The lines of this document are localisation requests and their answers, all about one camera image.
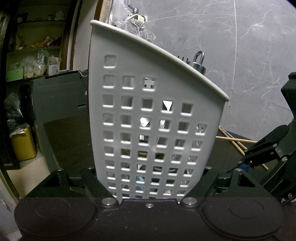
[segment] shelf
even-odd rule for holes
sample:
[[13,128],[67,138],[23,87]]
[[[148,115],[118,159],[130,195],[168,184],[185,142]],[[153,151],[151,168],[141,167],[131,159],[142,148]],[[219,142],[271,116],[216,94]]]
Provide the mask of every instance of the shelf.
[[9,52],[8,54],[16,54],[16,53],[32,53],[32,52],[36,52],[38,50],[44,49],[47,51],[55,51],[55,50],[60,50],[61,46],[49,46],[49,47],[40,47],[40,48],[25,48],[25,49],[20,49],[20,50],[15,50],[12,52]]
[[71,0],[23,0],[20,7],[32,6],[69,6]]
[[66,21],[30,21],[16,23],[20,28],[44,28],[44,27],[64,27]]

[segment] yellow bin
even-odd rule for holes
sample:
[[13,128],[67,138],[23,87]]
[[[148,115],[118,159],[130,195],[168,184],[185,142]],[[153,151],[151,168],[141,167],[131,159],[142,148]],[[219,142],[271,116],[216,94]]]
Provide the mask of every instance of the yellow bin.
[[33,142],[30,126],[24,129],[23,134],[13,135],[10,140],[18,161],[36,157],[36,148]]

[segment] basket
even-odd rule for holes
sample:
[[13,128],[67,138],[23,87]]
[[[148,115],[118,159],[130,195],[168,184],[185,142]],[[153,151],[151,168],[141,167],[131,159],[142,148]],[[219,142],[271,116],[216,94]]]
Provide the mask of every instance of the basket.
[[99,181],[119,202],[181,199],[202,176],[228,96],[156,45],[91,25],[89,116]]

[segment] metal bolt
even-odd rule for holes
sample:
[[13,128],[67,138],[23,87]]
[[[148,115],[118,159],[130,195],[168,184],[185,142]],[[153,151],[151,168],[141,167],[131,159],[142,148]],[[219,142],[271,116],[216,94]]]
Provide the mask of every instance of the metal bolt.
[[102,200],[102,204],[106,206],[111,206],[111,205],[114,205],[115,203],[116,203],[116,199],[112,197],[106,197]]
[[185,197],[183,198],[183,203],[186,205],[194,205],[197,203],[197,200],[194,197]]
[[152,207],[154,207],[154,205],[153,205],[152,203],[146,203],[145,206],[146,206],[147,208],[152,208]]

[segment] green box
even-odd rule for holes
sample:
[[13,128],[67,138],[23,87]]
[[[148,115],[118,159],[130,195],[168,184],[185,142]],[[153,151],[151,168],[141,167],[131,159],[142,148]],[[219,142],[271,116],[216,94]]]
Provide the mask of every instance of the green box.
[[24,68],[6,72],[6,82],[21,80],[24,78]]

